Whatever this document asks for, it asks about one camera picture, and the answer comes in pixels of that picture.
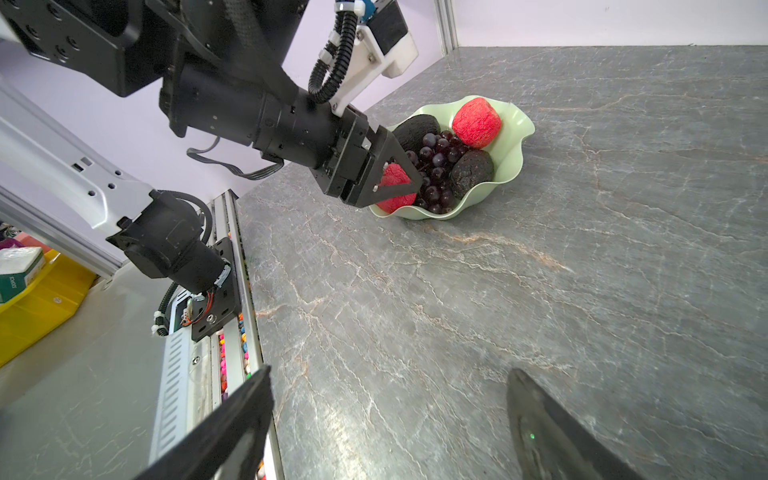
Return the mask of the dark purple grape bunch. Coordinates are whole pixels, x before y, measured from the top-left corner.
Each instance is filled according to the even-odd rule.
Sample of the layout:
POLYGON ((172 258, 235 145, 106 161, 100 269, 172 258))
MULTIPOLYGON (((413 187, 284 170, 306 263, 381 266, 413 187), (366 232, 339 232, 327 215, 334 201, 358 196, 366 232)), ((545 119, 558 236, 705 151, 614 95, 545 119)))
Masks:
POLYGON ((433 214, 450 213, 458 202, 450 174, 470 148, 452 130, 427 133, 417 149, 406 151, 422 177, 414 206, 433 214))

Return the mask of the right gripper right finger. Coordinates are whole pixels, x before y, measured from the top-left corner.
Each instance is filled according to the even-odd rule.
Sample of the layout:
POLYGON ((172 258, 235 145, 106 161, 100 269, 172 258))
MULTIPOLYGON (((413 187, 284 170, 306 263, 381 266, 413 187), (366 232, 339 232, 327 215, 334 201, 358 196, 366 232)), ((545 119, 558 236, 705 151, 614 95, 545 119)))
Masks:
POLYGON ((642 479, 524 370, 510 370, 506 401, 524 479, 642 479))

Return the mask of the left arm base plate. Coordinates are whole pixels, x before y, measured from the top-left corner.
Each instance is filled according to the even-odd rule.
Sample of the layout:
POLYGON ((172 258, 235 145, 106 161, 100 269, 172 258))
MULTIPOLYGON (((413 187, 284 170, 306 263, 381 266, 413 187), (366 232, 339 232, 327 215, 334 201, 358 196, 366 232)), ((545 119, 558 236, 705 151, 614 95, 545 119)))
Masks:
POLYGON ((210 307, 207 307, 206 299, 193 301, 190 317, 195 322, 189 326, 193 342, 216 334, 227 322, 235 319, 241 313, 241 298, 232 240, 230 238, 219 240, 214 245, 214 250, 229 263, 231 272, 221 287, 214 288, 210 307))

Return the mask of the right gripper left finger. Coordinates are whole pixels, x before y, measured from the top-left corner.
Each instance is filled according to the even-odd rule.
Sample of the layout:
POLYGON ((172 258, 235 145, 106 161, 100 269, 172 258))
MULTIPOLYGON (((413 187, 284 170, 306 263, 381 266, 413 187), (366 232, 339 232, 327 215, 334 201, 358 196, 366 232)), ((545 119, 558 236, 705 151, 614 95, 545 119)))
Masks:
POLYGON ((264 459, 274 397, 271 367, 246 380, 140 479, 255 479, 264 459))

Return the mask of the dark avocado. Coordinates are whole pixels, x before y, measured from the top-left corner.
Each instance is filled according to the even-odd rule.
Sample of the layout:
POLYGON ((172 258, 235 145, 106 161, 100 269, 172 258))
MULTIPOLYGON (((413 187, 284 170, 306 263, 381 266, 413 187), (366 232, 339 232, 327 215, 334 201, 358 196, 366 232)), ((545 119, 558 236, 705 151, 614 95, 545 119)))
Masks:
POLYGON ((449 186, 455 198, 463 198, 480 183, 492 181, 495 165, 484 150, 470 150, 453 166, 449 173, 449 186))
POLYGON ((423 137, 441 131, 438 120, 429 114, 417 114, 403 121, 393 134, 404 151, 418 152, 423 147, 423 137))

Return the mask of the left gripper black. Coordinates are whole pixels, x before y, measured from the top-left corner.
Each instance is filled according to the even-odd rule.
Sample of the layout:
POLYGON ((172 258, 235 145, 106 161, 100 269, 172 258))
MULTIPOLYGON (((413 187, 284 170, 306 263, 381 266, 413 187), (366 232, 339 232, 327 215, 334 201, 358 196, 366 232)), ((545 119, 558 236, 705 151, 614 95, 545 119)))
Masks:
POLYGON ((284 101, 260 83, 187 56, 164 76, 159 103, 179 137, 193 128, 259 151, 269 163, 262 169, 245 172, 220 164, 242 179, 263 180, 290 161, 309 168, 325 194, 358 208, 416 194, 422 186, 390 130, 380 126, 374 133, 354 109, 336 116, 304 90, 284 101), (369 150, 366 138, 372 141, 369 150))

